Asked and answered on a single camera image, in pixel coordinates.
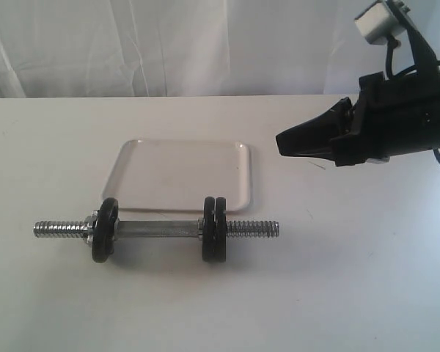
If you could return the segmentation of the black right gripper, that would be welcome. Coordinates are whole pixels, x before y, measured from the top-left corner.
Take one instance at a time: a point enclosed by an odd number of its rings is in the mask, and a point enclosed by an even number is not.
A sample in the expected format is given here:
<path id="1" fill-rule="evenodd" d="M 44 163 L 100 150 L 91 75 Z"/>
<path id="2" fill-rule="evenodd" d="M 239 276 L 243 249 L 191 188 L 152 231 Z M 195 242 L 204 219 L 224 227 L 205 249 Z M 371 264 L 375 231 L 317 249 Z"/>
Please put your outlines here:
<path id="1" fill-rule="evenodd" d="M 361 77 L 359 87 L 353 108 L 350 98 L 342 98 L 318 117 L 277 134 L 279 154 L 354 166 L 440 149 L 440 73 L 392 80 L 375 73 Z"/>

